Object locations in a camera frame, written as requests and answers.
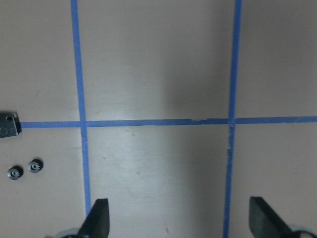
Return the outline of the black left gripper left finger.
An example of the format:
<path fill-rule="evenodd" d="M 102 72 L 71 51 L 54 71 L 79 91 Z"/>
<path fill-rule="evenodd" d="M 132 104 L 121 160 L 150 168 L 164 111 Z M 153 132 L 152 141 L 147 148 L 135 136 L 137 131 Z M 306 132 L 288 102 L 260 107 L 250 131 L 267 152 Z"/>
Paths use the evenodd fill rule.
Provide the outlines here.
<path fill-rule="evenodd" d="M 97 199 L 84 223 L 80 227 L 77 238 L 107 238 L 109 235 L 108 199 Z"/>

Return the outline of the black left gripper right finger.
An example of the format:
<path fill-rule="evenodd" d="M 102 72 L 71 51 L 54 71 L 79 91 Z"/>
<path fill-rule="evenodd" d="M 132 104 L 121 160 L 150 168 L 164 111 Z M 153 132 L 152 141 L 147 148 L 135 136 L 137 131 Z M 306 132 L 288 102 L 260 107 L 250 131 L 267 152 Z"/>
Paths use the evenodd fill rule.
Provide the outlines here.
<path fill-rule="evenodd" d="M 292 230 L 260 196 L 249 199 L 249 229 L 254 238 L 281 238 Z"/>

